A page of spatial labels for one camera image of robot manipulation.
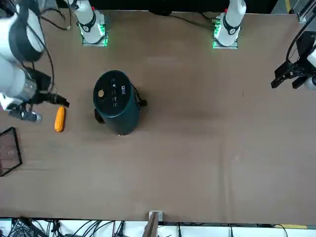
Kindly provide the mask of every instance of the brown table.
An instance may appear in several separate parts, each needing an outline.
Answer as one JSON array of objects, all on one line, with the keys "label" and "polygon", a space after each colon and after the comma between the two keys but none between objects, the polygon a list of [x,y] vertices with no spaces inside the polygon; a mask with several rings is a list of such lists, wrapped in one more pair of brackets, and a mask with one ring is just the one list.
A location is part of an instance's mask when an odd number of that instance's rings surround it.
[{"label": "brown table", "polygon": [[[0,216],[145,220],[162,210],[166,221],[315,224],[316,94],[270,86],[296,16],[246,15],[238,50],[213,50],[210,31],[174,18],[111,19],[107,48],[43,23],[70,101],[66,128],[54,131],[50,104],[35,107],[41,124],[0,113],[2,129],[17,127],[24,161],[0,178]],[[35,66],[50,74],[46,56]],[[127,136],[94,119],[94,85],[113,69],[148,100]]]}]

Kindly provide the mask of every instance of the wire basket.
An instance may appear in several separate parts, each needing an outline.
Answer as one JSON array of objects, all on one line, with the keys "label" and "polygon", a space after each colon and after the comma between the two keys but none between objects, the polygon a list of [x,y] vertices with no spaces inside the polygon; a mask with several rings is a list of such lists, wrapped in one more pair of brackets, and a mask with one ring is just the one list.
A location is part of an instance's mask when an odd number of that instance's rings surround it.
[{"label": "wire basket", "polygon": [[22,164],[15,127],[0,133],[0,177]]}]

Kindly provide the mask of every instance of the cable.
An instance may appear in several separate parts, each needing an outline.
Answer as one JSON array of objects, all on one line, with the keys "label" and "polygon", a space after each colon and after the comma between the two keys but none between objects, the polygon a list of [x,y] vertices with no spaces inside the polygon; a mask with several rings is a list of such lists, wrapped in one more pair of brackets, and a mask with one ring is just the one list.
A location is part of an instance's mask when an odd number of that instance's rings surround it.
[{"label": "cable", "polygon": [[143,100],[142,97],[140,97],[138,90],[136,89],[136,87],[132,84],[133,89],[134,89],[134,93],[135,93],[135,97],[138,97],[139,100],[139,107],[145,107],[147,106],[147,100]]},{"label": "cable", "polygon": [[275,226],[281,226],[281,227],[284,229],[284,232],[285,232],[286,237],[288,237],[287,231],[286,231],[286,229],[284,228],[283,225],[281,225],[281,224],[275,224],[275,225],[272,225],[272,226],[273,226],[273,227],[275,227]]},{"label": "cable", "polygon": [[40,222],[38,222],[37,220],[33,220],[33,221],[35,221],[36,223],[38,223],[38,224],[39,224],[39,226],[40,226],[41,230],[42,230],[42,231],[43,231],[43,233],[45,234],[45,230],[44,230],[43,226],[41,226]]},{"label": "cable", "polygon": [[289,57],[289,59],[288,60],[291,60],[291,58],[293,57],[293,55],[294,55],[294,53],[295,53],[295,51],[297,50],[297,47],[296,47],[296,49],[293,51],[293,53],[292,53],[292,55],[291,55],[291,57]]},{"label": "cable", "polygon": [[81,230],[86,224],[88,224],[88,223],[90,223],[91,221],[87,221],[86,223],[84,223],[73,235],[72,235],[72,237],[74,237],[77,233],[78,233],[78,231],[79,230]]},{"label": "cable", "polygon": [[114,221],[109,221],[109,222],[103,224],[102,226],[98,227],[97,229],[94,230],[94,232],[89,237],[92,237],[94,235],[94,233],[96,233],[99,229],[101,229],[102,227],[104,227],[112,222],[114,222]]},{"label": "cable", "polygon": [[96,229],[99,227],[99,225],[100,225],[100,224],[101,224],[101,222],[99,222],[99,223],[98,223],[98,225],[96,225],[96,226],[94,227],[93,237],[95,237],[95,235],[94,235],[94,234],[95,234]]},{"label": "cable", "polygon": [[53,88],[54,88],[54,85],[55,85],[55,72],[54,72],[54,65],[53,65],[53,61],[50,57],[50,54],[49,54],[49,51],[46,47],[46,45],[43,43],[43,41],[40,39],[40,37],[36,34],[36,32],[33,30],[33,28],[29,25],[28,22],[24,22],[21,17],[20,17],[20,14],[18,13],[18,11],[16,10],[15,8],[15,5],[13,4],[12,0],[9,0],[9,2],[12,4],[13,6],[13,11],[15,12],[15,14],[18,16],[18,19],[27,27],[29,27],[29,29],[32,31],[32,33],[36,36],[36,38],[40,41],[40,43],[42,44],[42,46],[44,47],[47,55],[48,55],[48,58],[49,58],[49,62],[50,62],[50,66],[51,66],[51,88],[48,90],[48,93],[51,93]]},{"label": "cable", "polygon": [[233,233],[233,227],[231,225],[231,236],[230,237],[234,237],[234,233]]},{"label": "cable", "polygon": [[300,0],[297,0],[297,2],[295,3],[294,7],[292,7],[292,9],[294,10],[297,6],[297,4],[300,2]]},{"label": "cable", "polygon": [[50,24],[52,24],[53,26],[57,27],[58,29],[62,30],[62,31],[67,31],[70,29],[70,26],[68,26],[67,28],[63,28],[61,26],[58,26],[57,24],[55,24],[54,22],[52,22],[51,20],[47,19],[46,17],[41,16],[41,19],[43,19],[44,21],[49,22]]},{"label": "cable", "polygon": [[43,15],[43,14],[45,14],[48,11],[56,11],[60,15],[60,17],[63,18],[64,21],[66,20],[65,15],[60,10],[55,9],[55,8],[51,8],[51,7],[50,8],[46,8],[40,14]]},{"label": "cable", "polygon": [[98,225],[101,221],[95,221],[92,225],[88,227],[88,229],[85,230],[82,237],[85,237],[96,225]]},{"label": "cable", "polygon": [[209,30],[214,30],[214,29],[215,29],[215,27],[208,26],[208,25],[204,25],[204,24],[197,23],[197,22],[194,22],[194,21],[190,21],[190,20],[185,19],[185,18],[182,18],[182,17],[180,17],[180,16],[170,15],[169,17],[177,18],[177,19],[186,21],[186,22],[188,22],[188,23],[190,23],[190,24],[192,24],[192,25],[203,27],[203,28],[205,28],[205,29],[209,29]]},{"label": "cable", "polygon": [[295,36],[294,40],[292,41],[290,47],[288,48],[287,50],[287,53],[286,53],[286,58],[285,58],[285,61],[286,62],[290,62],[289,60],[289,55],[290,55],[290,52],[291,52],[291,49],[293,47],[293,45],[295,44],[295,42],[297,41],[297,39],[301,36],[301,34],[303,33],[303,31],[308,27],[308,25],[311,23],[311,21],[313,21],[313,19],[316,17],[316,13],[314,13],[310,19],[306,22],[306,24],[302,27],[302,29],[298,32],[298,34]]},{"label": "cable", "polygon": [[199,12],[199,14],[201,14],[202,17],[204,17],[206,20],[208,20],[208,21],[210,21],[212,23],[214,23],[214,22],[216,22],[218,20],[217,18],[206,16],[203,12]]},{"label": "cable", "polygon": [[178,223],[178,237],[182,237],[180,223]]},{"label": "cable", "polygon": [[69,0],[67,0],[67,4],[68,4],[69,20],[70,20],[70,27],[71,27],[71,10],[70,10],[70,5],[69,5]]},{"label": "cable", "polygon": [[121,225],[123,224],[123,221],[120,222],[119,226],[118,226],[118,230],[115,232],[115,234],[113,235],[113,237],[117,237],[118,232],[120,230]]}]

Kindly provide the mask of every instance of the corn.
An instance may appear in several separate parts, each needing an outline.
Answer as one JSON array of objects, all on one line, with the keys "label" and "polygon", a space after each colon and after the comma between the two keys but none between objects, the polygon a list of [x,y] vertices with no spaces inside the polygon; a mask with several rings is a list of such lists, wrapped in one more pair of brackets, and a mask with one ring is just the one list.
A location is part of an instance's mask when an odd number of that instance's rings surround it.
[{"label": "corn", "polygon": [[66,115],[66,109],[64,107],[59,107],[57,114],[56,114],[56,120],[55,120],[55,131],[56,132],[62,132],[64,130],[65,115]]}]

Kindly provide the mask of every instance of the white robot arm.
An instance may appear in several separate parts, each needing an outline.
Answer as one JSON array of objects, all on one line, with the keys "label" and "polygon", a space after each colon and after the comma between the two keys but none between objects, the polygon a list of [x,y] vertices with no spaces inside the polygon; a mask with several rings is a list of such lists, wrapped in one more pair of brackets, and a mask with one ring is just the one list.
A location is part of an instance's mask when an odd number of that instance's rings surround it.
[{"label": "white robot arm", "polygon": [[34,0],[13,3],[15,14],[0,19],[0,103],[9,114],[30,121],[40,121],[32,111],[33,104],[47,101],[69,106],[66,99],[48,93],[50,77],[37,70],[17,66],[17,62],[34,62],[44,51],[40,10]]},{"label": "white robot arm", "polygon": [[217,17],[220,19],[220,26],[214,37],[221,45],[231,46],[237,40],[246,10],[244,0],[230,0],[227,12]]},{"label": "white robot arm", "polygon": [[64,0],[75,11],[82,37],[90,44],[97,43],[105,33],[100,30],[104,25],[104,15],[92,9],[89,0]]}]

